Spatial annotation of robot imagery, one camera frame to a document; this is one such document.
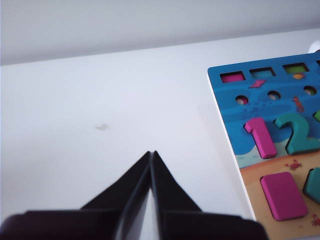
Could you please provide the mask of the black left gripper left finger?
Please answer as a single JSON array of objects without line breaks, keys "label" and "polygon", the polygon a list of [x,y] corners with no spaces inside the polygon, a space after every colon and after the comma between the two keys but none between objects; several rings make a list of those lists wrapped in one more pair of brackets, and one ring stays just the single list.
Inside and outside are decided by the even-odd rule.
[{"label": "black left gripper left finger", "polygon": [[98,239],[126,240],[140,237],[150,188],[150,157],[146,152],[115,183],[86,203],[81,210],[100,213]]}]

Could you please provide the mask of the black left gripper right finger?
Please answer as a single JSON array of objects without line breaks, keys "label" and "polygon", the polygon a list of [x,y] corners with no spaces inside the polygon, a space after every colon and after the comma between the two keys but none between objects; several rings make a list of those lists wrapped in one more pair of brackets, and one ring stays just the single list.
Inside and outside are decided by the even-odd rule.
[{"label": "black left gripper right finger", "polygon": [[190,216],[202,210],[176,182],[157,151],[150,157],[150,175],[160,239],[192,239]]}]

